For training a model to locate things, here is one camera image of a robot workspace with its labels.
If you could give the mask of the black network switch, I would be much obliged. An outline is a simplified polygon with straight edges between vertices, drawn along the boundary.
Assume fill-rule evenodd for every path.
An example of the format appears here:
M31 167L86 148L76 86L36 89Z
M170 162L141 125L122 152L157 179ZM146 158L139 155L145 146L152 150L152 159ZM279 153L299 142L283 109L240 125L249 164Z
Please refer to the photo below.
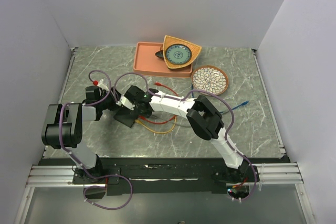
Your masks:
M120 108L113 118L122 123L123 125L131 128L133 127L136 119L139 117L139 110L135 108L134 110L130 110L126 107Z

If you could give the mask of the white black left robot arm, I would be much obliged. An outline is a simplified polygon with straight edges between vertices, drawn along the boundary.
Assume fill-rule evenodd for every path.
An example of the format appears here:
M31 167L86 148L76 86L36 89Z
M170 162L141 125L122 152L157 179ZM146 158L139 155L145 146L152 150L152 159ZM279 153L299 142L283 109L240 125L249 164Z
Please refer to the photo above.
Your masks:
M113 94L117 98L121 95L112 88L108 91L99 86L89 86L81 103L50 104L41 132L43 144L65 151L78 171L86 171L85 176L92 183L103 179L104 170L99 156L82 141L83 122L98 121L104 110L118 109Z

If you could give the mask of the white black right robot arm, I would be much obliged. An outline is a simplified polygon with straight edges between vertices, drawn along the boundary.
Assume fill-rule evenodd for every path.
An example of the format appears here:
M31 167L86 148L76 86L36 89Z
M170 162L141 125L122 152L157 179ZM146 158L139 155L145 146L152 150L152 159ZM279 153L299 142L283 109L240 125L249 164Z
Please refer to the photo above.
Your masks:
M210 141L217 149L233 180L239 182L248 175L249 163L228 134L233 123L226 127L221 113L207 97L199 95L197 98L183 98L156 89L144 92L131 86L120 97L120 102L143 117L148 117L153 112L167 112L187 119L194 133L199 138Z

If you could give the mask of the salmon pink tray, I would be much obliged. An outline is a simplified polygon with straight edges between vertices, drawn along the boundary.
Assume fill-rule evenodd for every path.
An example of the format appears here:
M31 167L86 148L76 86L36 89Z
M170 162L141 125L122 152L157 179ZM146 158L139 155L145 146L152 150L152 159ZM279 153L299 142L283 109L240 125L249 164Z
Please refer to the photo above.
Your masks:
M169 69L164 60L155 55L162 49L163 44L159 42L138 42L133 71L145 76L189 78L193 72L192 66L181 69Z

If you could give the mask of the black small bowl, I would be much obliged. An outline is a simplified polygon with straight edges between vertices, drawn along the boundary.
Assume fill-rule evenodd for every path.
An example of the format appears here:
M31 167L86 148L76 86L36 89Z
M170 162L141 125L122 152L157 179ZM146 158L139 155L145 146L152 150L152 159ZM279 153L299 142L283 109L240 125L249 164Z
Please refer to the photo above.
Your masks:
M157 52L155 53L155 55L156 55L158 58L160 58L160 59L164 59L164 56L163 56L163 50L157 51Z

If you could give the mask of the teal patterned round dish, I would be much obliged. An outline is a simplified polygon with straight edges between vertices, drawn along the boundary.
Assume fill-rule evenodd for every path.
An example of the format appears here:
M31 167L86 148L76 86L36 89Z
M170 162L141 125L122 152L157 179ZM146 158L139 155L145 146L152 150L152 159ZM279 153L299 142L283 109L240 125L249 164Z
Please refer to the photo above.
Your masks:
M186 45L173 44L166 49L165 57L169 63L183 65L191 60L192 52Z

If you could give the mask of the orange woven triangular plate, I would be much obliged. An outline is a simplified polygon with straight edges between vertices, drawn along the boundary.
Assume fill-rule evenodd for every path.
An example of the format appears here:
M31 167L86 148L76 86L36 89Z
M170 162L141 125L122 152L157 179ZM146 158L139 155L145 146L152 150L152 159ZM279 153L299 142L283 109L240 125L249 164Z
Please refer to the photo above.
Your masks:
M189 47L189 49L191 50L192 52L192 58L191 60L188 62L188 63L185 63L183 65L174 65L172 63L169 63L165 57L165 51L166 49L173 45L173 44L183 44L183 45L186 45ZM181 68L184 68L184 67L187 67L187 66L190 66L195 60L196 58L199 56L199 54L201 53L201 50L202 50L202 47L199 46L199 45L196 45L192 42L189 42L189 41L186 41L186 40L183 40L183 39L179 39L179 38L176 38L176 37L172 37L172 36L168 36L166 35L164 37L164 40L163 40L163 47L162 47L162 50L163 50L163 56L164 56L164 61L165 61L165 64L167 65L167 67L169 69L181 69Z

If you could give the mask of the white floral round plate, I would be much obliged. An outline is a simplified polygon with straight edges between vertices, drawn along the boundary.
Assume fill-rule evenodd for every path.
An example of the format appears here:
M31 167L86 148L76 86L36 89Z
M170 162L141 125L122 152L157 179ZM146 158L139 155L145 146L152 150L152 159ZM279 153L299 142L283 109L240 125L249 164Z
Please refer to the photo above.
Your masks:
M196 68L192 73L191 82L195 89L215 95L224 93L229 85L227 74L222 69L211 65Z

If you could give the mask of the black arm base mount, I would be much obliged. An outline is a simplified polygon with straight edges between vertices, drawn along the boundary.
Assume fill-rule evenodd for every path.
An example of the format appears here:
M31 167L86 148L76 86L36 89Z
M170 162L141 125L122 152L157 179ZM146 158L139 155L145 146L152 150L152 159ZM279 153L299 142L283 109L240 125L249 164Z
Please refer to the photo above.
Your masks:
M70 166L75 185L99 185L108 196L133 192L225 194L228 184L244 186L260 181L256 166L243 162L229 168L222 158L101 158L89 177L74 167L69 158L43 158L40 166Z

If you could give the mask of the aluminium frame rail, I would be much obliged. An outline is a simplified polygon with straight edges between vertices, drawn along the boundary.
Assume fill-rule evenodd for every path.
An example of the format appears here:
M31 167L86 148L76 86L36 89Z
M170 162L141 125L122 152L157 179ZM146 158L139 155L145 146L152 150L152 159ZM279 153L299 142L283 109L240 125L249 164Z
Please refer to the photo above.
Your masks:
M301 172L296 163L256 164L259 185L303 184ZM33 166L26 187L83 187L86 184L73 183L71 166Z

